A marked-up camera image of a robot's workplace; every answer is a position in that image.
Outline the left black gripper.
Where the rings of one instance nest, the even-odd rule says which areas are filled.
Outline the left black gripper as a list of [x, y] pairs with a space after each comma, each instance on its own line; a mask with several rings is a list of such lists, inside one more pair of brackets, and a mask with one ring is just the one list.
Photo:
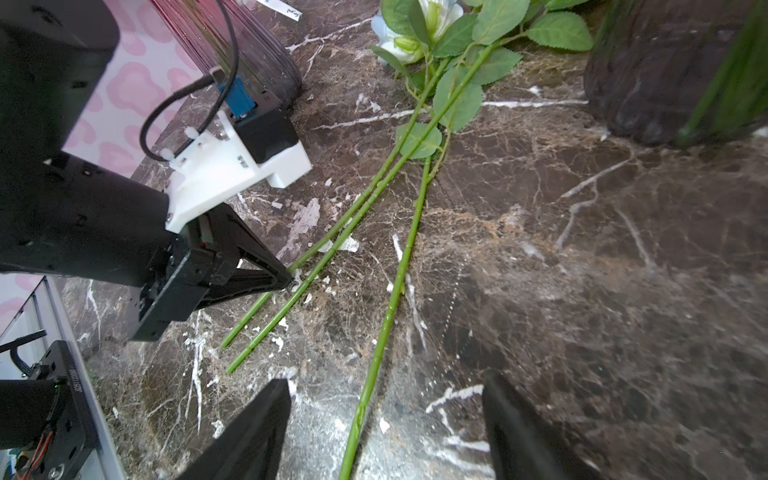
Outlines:
[[154, 274], [139, 295], [137, 322], [130, 339], [155, 342], [173, 322], [184, 322], [198, 308], [243, 296], [274, 292], [288, 286], [288, 269], [278, 260], [228, 204], [222, 203], [197, 218], [200, 246], [187, 235], [177, 236], [168, 248], [168, 263]]

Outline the white rose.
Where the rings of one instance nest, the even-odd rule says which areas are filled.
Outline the white rose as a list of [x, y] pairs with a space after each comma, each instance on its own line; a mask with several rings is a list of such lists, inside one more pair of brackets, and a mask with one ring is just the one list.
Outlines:
[[[384, 39], [372, 49], [375, 53], [382, 54], [383, 58], [389, 61], [393, 67], [403, 70], [404, 76], [409, 76], [409, 70], [404, 68], [403, 61], [395, 55], [395, 50], [399, 48], [408, 55], [430, 55], [430, 49], [440, 23], [437, 3], [435, 1], [382, 1], [380, 7], [381, 12], [377, 14], [375, 21], [381, 27]], [[395, 143], [389, 156], [372, 178], [371, 183], [352, 203], [341, 219], [317, 244], [310, 247], [288, 267], [289, 283], [294, 281], [294, 274], [299, 268], [321, 248], [327, 246], [328, 252], [333, 253], [335, 247], [332, 243], [341, 238], [341, 230], [352, 224], [353, 217], [362, 210], [365, 202], [381, 184], [404, 142], [404, 139], [400, 139]]]
[[389, 340], [390, 332], [394, 324], [394, 319], [397, 313], [398, 305], [400, 303], [400, 297], [402, 296], [402, 290], [405, 286], [405, 279], [408, 273], [408, 267], [413, 250], [413, 246], [417, 237], [419, 224], [422, 217], [424, 204], [426, 201], [427, 190], [429, 183], [434, 178], [432, 174], [432, 158], [428, 158], [425, 161], [422, 178], [420, 182], [419, 193], [417, 199], [414, 202], [414, 212], [410, 230], [406, 240], [406, 246], [402, 257], [398, 264], [397, 275], [393, 285], [393, 291], [390, 294], [390, 299], [387, 305], [385, 317], [383, 319], [380, 333], [377, 339], [377, 345], [374, 352], [374, 356], [368, 370], [366, 381], [358, 401], [358, 405], [355, 411], [355, 415], [350, 426], [349, 436], [346, 443], [344, 456], [342, 459], [339, 480], [349, 480], [352, 475], [353, 466], [355, 463], [355, 456], [359, 446], [361, 434], [364, 429], [364, 423], [368, 412], [368, 407], [371, 401], [371, 397], [374, 393], [378, 375], [380, 372], [383, 357], [386, 351], [387, 343]]

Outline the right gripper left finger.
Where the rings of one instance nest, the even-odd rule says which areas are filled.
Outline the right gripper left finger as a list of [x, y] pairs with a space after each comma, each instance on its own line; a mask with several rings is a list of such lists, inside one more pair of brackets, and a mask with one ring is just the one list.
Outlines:
[[274, 479], [291, 411], [289, 383], [271, 380], [181, 479]]

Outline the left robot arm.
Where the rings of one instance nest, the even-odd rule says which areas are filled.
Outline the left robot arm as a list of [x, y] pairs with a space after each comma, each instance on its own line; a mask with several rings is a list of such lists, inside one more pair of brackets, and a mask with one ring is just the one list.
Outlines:
[[[144, 153], [173, 173], [158, 191], [63, 150], [118, 47], [104, 1], [1, 1], [1, 273], [74, 276], [134, 288], [132, 340], [160, 339], [173, 322], [222, 302], [280, 291], [293, 274], [225, 200], [266, 179], [285, 188], [312, 166], [293, 125], [262, 94], [230, 97], [234, 65], [160, 103], [142, 125]], [[210, 85], [208, 117], [185, 128], [177, 150], [156, 155], [147, 133], [169, 105]], [[8, 479], [75, 479], [102, 450], [98, 405], [74, 342], [54, 340], [39, 361], [19, 356], [42, 329], [1, 345], [25, 380], [1, 379], [1, 452], [19, 452]], [[291, 410], [286, 380], [272, 380], [178, 479], [276, 479]]]

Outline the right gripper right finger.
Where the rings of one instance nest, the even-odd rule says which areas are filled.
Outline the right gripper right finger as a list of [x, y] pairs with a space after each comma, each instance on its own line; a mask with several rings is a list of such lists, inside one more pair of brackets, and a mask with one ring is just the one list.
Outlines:
[[487, 441], [498, 479], [598, 479], [534, 406], [499, 373], [482, 393]]

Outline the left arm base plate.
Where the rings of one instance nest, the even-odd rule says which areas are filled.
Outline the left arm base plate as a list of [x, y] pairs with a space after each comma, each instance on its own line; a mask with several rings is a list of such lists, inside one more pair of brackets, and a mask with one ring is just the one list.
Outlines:
[[1, 346], [20, 379], [1, 379], [1, 450], [9, 455], [3, 479], [76, 479], [98, 433], [75, 359], [66, 341], [56, 340], [34, 363], [22, 346], [46, 336], [44, 330]]

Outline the pink rose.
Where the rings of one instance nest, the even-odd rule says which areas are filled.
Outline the pink rose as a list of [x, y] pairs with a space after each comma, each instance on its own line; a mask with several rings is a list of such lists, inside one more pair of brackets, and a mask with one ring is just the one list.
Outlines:
[[408, 55], [399, 48], [395, 50], [404, 68], [409, 70], [409, 76], [404, 76], [403, 70], [393, 67], [372, 49], [384, 39], [375, 21], [381, 12], [379, 4], [371, 20], [377, 36], [371, 50], [395, 71], [415, 101], [407, 121], [395, 131], [393, 147], [400, 139], [405, 140], [404, 145], [381, 184], [353, 217], [352, 224], [342, 229], [341, 238], [332, 243], [333, 253], [325, 246], [311, 258], [316, 264], [301, 276], [285, 304], [227, 366], [228, 374], [233, 374], [246, 361], [307, 294], [406, 164], [415, 162], [423, 172], [425, 161], [432, 158], [432, 174], [434, 178], [437, 176], [452, 138], [477, 115], [486, 86], [508, 76], [521, 62], [521, 54], [512, 50], [511, 44], [527, 40], [544, 48], [575, 53], [587, 52], [594, 44], [586, 21], [574, 10], [577, 5], [574, 1], [435, 2], [440, 23], [430, 55]]

